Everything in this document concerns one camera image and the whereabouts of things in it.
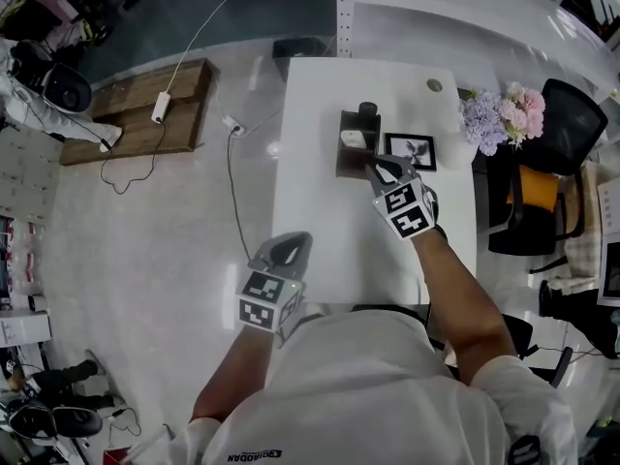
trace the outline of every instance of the framed picture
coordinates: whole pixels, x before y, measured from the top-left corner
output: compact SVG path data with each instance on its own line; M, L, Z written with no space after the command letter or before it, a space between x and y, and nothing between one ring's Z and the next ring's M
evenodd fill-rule
M599 304L620 306L620 233L603 236Z
M407 159L418 171L436 171L433 137L386 133L386 154Z

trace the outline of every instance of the white t-shirt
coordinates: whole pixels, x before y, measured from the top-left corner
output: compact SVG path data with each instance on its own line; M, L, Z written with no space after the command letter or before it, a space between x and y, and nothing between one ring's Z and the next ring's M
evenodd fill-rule
M285 348L264 390L222 424L191 422L164 463L497 465L526 434L544 462L577 461L571 410L516 357L489 361L467 387L420 322L378 310L312 321Z

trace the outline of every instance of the black picture frame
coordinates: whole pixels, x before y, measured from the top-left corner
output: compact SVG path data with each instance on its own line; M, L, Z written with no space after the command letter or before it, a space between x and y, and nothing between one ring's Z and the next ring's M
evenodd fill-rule
M403 156L401 153L393 153L392 142L394 140L416 140L416 141L424 141L428 143L428 154L430 156L430 164L421 164L417 163L413 158L405 157L411 161L412 165L418 171L437 171L437 159L435 158L435 140L432 136L424 136L424 135L404 135L399 133L386 133L384 138L384 150L387 155L399 155Z

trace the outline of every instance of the white cabinet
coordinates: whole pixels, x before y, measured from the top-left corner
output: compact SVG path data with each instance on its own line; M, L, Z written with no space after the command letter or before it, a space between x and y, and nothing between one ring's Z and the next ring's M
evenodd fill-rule
M0 348L49 341L49 317L46 312L17 309L0 312Z
M53 207L62 143L25 126L0 131L0 215L45 224Z

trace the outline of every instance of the pink flower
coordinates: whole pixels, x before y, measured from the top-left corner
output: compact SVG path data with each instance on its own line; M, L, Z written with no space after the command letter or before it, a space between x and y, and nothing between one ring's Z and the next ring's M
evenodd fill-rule
M525 107L526 112L530 112L531 110L537 110L540 113L544 112L544 98L538 91L535 89L528 88L525 90L525 100L523 102L523 106Z
M518 82L509 82L507 96L517 104L522 104L525 101L525 88Z
M512 100L500 102L500 116L509 122L514 129L525 129L527 127L527 115Z
M540 138L543 135L543 113L538 110L530 110L527 113L527 137Z

